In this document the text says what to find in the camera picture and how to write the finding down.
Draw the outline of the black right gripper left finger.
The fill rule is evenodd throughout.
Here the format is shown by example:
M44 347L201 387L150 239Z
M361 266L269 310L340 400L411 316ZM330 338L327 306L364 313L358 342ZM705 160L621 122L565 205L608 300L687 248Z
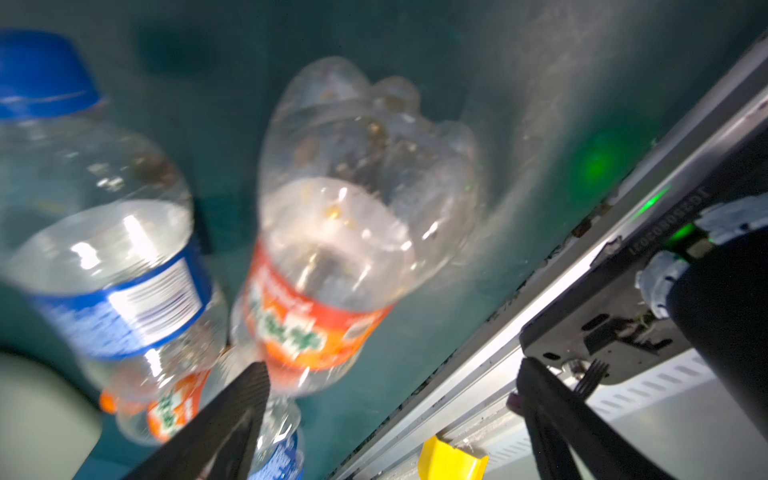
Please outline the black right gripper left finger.
M261 431L270 381L266 364L249 365L170 442L127 479L246 479Z

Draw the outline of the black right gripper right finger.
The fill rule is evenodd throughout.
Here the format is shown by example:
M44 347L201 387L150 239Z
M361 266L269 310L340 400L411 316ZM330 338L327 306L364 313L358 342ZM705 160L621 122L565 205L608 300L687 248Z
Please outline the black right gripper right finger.
M596 479L669 479L534 358L516 378L515 413L525 420L541 479L580 479L578 457Z

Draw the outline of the clear bottle blue label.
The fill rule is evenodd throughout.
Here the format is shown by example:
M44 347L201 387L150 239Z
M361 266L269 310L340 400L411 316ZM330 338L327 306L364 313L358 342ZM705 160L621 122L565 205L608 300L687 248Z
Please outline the clear bottle blue label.
M271 396L248 479L296 479L303 468L299 452L301 411L293 399Z

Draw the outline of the clear bottle orange label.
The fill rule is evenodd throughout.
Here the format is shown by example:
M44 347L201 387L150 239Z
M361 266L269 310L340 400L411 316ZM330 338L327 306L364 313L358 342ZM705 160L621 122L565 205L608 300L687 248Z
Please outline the clear bottle orange label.
M241 371L238 354L230 347L219 356L212 369L188 375L150 403L121 400L103 391L99 406L115 417L126 439L137 445L155 447L189 424Z

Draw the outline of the clear bottle blue cap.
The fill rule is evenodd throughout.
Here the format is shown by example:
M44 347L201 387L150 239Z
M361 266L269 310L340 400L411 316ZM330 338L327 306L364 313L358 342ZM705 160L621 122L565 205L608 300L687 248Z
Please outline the clear bottle blue cap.
M97 387L151 399L212 368L223 295L181 172L102 97L57 34L1 33L1 276Z

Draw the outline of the clear bottle orange cap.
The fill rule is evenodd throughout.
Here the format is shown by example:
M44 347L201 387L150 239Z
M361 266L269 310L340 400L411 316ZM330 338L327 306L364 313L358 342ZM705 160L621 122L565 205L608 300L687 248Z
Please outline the clear bottle orange cap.
M272 388L302 397L342 378L384 318L460 251L482 212L480 149L433 122L418 88L351 61L304 67L258 158L258 235L241 317Z

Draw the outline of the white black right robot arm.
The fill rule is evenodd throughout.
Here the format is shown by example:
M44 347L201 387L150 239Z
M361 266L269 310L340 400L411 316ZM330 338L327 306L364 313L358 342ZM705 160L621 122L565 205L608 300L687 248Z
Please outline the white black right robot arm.
M759 430L767 427L767 232L743 229L713 247L671 288L669 321L703 356ZM170 442L131 472L134 479L242 479L253 457L269 387L248 366ZM507 409L523 419L543 479L664 479L667 472L619 435L569 389L542 356L527 354Z

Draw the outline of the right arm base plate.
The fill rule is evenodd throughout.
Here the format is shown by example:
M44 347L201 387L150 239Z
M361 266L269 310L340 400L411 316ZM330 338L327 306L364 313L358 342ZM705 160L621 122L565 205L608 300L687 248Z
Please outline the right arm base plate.
M694 261L767 225L767 134L710 172L677 175L640 212L640 228L600 253L586 276L521 333L523 354L547 367L600 360L608 385L624 382L690 348L667 296Z

